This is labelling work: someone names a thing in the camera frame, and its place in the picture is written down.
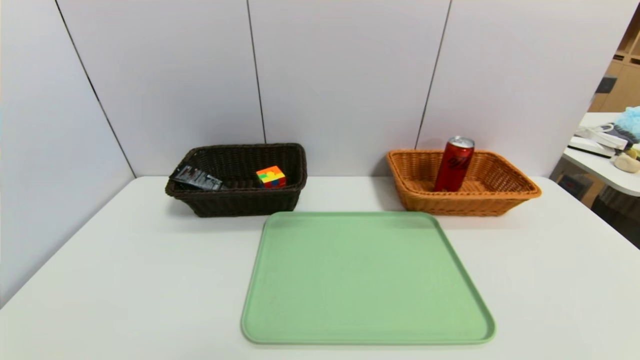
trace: orange wicker basket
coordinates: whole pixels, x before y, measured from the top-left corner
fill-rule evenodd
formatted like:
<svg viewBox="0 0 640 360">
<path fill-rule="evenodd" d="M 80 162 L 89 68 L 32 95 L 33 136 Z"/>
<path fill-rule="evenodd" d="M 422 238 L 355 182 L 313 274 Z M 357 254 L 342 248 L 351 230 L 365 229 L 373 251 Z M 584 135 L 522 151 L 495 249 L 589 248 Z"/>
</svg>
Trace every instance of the orange wicker basket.
<svg viewBox="0 0 640 360">
<path fill-rule="evenodd" d="M 443 151 L 394 150 L 387 161 L 403 206 L 434 215 L 498 216 L 542 191 L 502 156 L 476 151 L 458 192 L 434 192 Z"/>
</svg>

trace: green tray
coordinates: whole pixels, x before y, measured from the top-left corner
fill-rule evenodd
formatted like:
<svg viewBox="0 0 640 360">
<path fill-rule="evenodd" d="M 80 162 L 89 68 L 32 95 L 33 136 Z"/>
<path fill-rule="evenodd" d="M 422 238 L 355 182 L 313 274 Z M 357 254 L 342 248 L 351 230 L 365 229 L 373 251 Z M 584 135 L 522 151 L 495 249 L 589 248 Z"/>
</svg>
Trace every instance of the green tray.
<svg viewBox="0 0 640 360">
<path fill-rule="evenodd" d="M 474 344 L 495 324 L 425 213 L 276 213 L 242 316 L 263 344 Z"/>
</svg>

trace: white cable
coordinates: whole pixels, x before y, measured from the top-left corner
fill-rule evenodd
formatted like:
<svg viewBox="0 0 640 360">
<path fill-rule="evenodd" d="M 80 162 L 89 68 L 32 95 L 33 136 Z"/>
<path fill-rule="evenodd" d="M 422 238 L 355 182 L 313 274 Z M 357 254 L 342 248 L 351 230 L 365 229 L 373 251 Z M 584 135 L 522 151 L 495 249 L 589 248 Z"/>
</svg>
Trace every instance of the white cable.
<svg viewBox="0 0 640 360">
<path fill-rule="evenodd" d="M 613 124 L 579 126 L 575 134 L 586 139 L 592 139 L 604 146 L 612 147 L 613 149 L 624 150 L 627 146 L 627 140 L 607 134 L 611 130 L 613 130 Z"/>
</svg>

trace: basket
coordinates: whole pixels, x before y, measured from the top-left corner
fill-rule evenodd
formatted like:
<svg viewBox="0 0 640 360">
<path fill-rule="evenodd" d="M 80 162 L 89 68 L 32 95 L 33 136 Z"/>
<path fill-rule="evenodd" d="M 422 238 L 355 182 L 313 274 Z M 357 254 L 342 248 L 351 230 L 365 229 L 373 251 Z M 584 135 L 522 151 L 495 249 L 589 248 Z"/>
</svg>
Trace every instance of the basket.
<svg viewBox="0 0 640 360">
<path fill-rule="evenodd" d="M 542 191 L 502 156 L 476 151 L 458 192 L 434 192 L 444 151 L 396 150 L 387 161 L 407 210 L 434 215 L 487 217 L 506 213 Z"/>
<path fill-rule="evenodd" d="M 304 148 L 297 143 L 216 145 L 189 151 L 191 165 L 222 180 L 228 190 L 200 190 L 169 180 L 166 194 L 184 201 L 199 217 L 240 217 L 292 211 L 307 182 Z M 256 171 L 276 165 L 287 177 L 282 188 L 262 188 Z"/>
</svg>

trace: white desk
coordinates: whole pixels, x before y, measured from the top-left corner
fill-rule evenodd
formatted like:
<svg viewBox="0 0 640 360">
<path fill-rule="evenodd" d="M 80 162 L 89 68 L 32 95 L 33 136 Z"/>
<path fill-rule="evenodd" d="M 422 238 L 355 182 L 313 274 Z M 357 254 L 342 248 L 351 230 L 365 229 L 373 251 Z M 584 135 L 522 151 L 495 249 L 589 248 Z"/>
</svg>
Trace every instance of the white desk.
<svg viewBox="0 0 640 360">
<path fill-rule="evenodd" d="M 438 217 L 497 324 L 478 346 L 264 346 L 240 316 L 266 217 L 194 216 L 133 181 L 0 310 L 2 360 L 639 359 L 640 252 L 560 189 Z M 311 177 L 298 211 L 400 210 L 391 178 Z"/>
<path fill-rule="evenodd" d="M 613 122 L 620 113 L 586 113 L 581 126 L 598 126 Z M 605 184 L 627 195 L 640 197 L 640 172 L 630 174 L 616 168 L 611 159 L 566 148 L 563 158 L 589 172 Z"/>
</svg>

